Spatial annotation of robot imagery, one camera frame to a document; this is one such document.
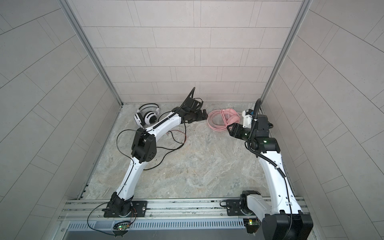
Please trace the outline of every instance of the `side wall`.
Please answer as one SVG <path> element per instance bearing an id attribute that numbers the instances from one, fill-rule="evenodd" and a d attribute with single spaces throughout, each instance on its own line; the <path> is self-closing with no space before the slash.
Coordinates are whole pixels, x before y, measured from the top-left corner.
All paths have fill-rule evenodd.
<path id="1" fill-rule="evenodd" d="M 123 102 L 254 102 L 301 1 L 68 0 Z"/>
<path id="2" fill-rule="evenodd" d="M 263 103 L 321 239 L 384 237 L 383 16 L 314 0 Z"/>
<path id="3" fill-rule="evenodd" d="M 42 238 L 81 192 L 118 110 L 55 0 L 2 1 L 0 239 Z"/>

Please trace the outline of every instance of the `metal corner post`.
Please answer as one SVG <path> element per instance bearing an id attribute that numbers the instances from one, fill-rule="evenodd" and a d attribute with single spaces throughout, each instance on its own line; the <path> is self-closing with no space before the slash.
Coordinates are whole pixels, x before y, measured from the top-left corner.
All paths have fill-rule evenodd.
<path id="1" fill-rule="evenodd" d="M 271 88 L 272 83 L 275 80 L 276 75 L 279 72 L 281 65 L 283 64 L 284 58 L 287 55 L 288 50 L 289 50 L 289 48 L 291 47 L 291 45 L 293 43 L 293 40 L 295 39 L 295 36 L 296 36 L 296 34 L 297 34 L 297 32 L 298 32 L 298 30 L 300 28 L 300 25 L 303 22 L 304 17 L 305 17 L 305 15 L 308 12 L 308 9 L 309 9 L 309 6 L 310 6 L 311 2 L 312 2 L 312 0 L 303 0 L 301 6 L 299 8 L 299 11 L 297 12 L 296 18 L 295 18 L 295 20 L 294 20 L 294 22 L 292 24 L 292 27 L 291 27 L 291 29 L 289 31 L 288 37 L 286 38 L 286 40 L 284 42 L 284 45 L 283 45 L 283 47 L 281 49 L 279 57 L 277 58 L 277 61 L 276 61 L 275 65 L 274 65 L 274 67 L 273 67 L 271 76 L 269 77 L 269 80 L 268 80 L 268 82 L 267 82 L 267 84 L 265 86 L 265 89 L 263 91 L 263 94 L 262 94 L 262 97 L 261 97 L 262 102 L 264 102 L 264 100 L 266 98 L 266 95 L 268 94 L 268 91 Z"/>
<path id="2" fill-rule="evenodd" d="M 116 89 L 112 85 L 111 80 L 109 79 L 107 73 L 104 70 L 104 67 L 102 66 L 99 58 L 97 57 L 95 51 L 93 50 L 88 38 L 86 37 L 82 27 L 80 26 L 79 22 L 76 19 L 76 16 L 74 15 L 71 7 L 69 6 L 67 0 L 58 0 L 58 3 L 63 10 L 65 16 L 67 17 L 68 21 L 70 22 L 72 28 L 74 29 L 76 35 L 80 39 L 80 42 L 85 47 L 85 50 L 87 51 L 89 57 L 91 58 L 93 64 L 95 65 L 97 71 L 100 73 L 101 77 L 106 82 L 108 88 L 112 91 L 113 95 L 115 96 L 116 100 L 118 101 L 120 107 L 123 105 L 123 102 L 121 101 L 120 96 L 116 92 Z"/>

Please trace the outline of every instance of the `marble floor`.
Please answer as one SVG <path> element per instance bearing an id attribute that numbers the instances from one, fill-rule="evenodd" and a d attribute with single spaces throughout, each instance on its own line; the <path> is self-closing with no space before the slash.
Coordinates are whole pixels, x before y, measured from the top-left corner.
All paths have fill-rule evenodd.
<path id="1" fill-rule="evenodd" d="M 120 185 L 129 159 L 117 150 L 116 137 L 124 129 L 138 128 L 133 115 L 139 106 L 123 106 L 83 199 L 109 199 Z M 161 113 L 177 106 L 177 103 L 161 104 Z M 207 113 L 225 108 L 242 112 L 253 106 L 254 103 L 204 103 L 203 109 Z M 222 122 L 221 116 L 218 117 L 214 119 L 217 124 Z M 244 148 L 244 141 L 230 137 L 227 131 L 213 131 L 207 121 L 186 124 L 186 127 L 185 145 L 168 154 L 158 167 L 143 171 L 134 198 L 238 197 L 243 190 L 257 190 L 262 196 L 269 196 L 263 169 L 256 157 Z M 174 129 L 184 132 L 184 125 Z M 119 148 L 127 155 L 131 152 L 134 134 L 126 131 L 119 137 Z M 184 140 L 179 132 L 174 132 L 174 137 L 179 142 Z M 168 148 L 179 145 L 170 134 L 157 142 L 157 146 Z M 147 168 L 157 165 L 167 151 L 158 148 Z"/>

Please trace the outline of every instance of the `beige wall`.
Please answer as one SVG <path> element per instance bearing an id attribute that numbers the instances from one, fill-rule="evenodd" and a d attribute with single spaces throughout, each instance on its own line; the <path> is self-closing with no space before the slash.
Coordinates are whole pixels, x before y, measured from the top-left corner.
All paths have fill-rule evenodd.
<path id="1" fill-rule="evenodd" d="M 69 0 L 123 102 L 259 98 L 301 1 Z"/>
<path id="2" fill-rule="evenodd" d="M 0 239 L 41 239 L 53 226 L 118 110 L 56 0 L 2 1 Z"/>
<path id="3" fill-rule="evenodd" d="M 314 0 L 263 104 L 321 239 L 384 237 L 383 16 Z"/>

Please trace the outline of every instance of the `black mounting plate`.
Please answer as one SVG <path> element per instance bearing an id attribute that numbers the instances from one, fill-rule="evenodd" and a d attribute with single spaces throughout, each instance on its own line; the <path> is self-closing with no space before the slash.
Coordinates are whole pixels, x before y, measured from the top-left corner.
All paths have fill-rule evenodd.
<path id="1" fill-rule="evenodd" d="M 225 204 L 228 216 L 255 216 L 254 213 L 244 214 L 241 211 L 240 199 L 225 200 Z"/>
<path id="2" fill-rule="evenodd" d="M 132 201 L 131 204 L 136 209 L 136 212 L 137 212 L 136 217 L 144 217 L 145 212 L 147 211 L 148 202 L 147 201 Z M 132 211 L 127 216 L 124 216 L 124 217 L 131 217 L 131 215 L 132 215 Z M 121 217 L 121 216 L 119 216 L 117 214 L 104 212 L 104 217 Z"/>

